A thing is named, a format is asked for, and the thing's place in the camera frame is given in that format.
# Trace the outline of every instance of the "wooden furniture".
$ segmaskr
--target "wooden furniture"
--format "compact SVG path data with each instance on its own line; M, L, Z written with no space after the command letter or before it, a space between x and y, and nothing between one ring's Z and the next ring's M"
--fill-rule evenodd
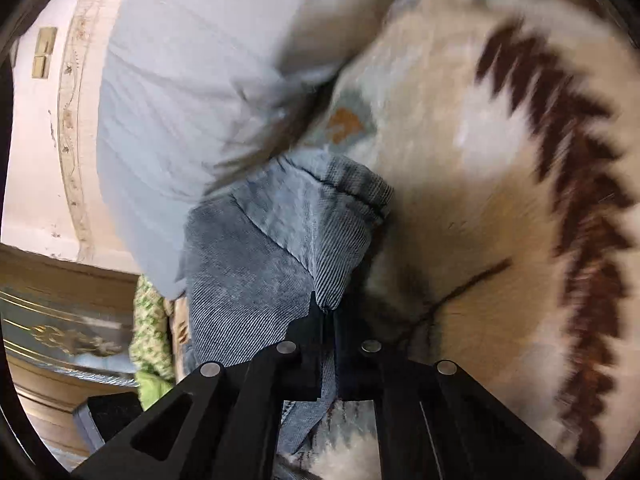
M0 245L0 315L14 385L34 428L68 468L88 455L74 408L134 386L127 347L136 280Z

